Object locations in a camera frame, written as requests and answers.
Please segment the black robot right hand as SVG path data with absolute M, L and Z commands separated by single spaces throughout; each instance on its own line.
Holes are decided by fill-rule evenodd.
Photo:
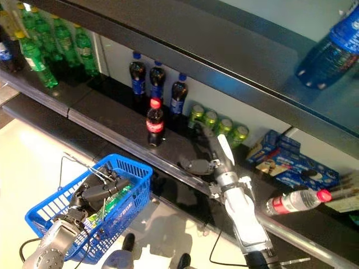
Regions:
M 199 131 L 208 145 L 210 160 L 190 160 L 180 155 L 180 166 L 194 175 L 210 175 L 214 173 L 218 176 L 234 171 L 234 157 L 226 136 L 224 134 L 216 135 L 210 127 L 198 120 L 195 121 L 194 127 Z

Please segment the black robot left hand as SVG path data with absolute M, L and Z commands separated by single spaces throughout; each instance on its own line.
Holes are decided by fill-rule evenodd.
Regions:
M 100 167 L 100 174 L 91 173 L 71 197 L 69 209 L 83 211 L 91 216 L 103 207 L 103 200 L 130 185 L 130 180 L 119 176 L 107 165 Z

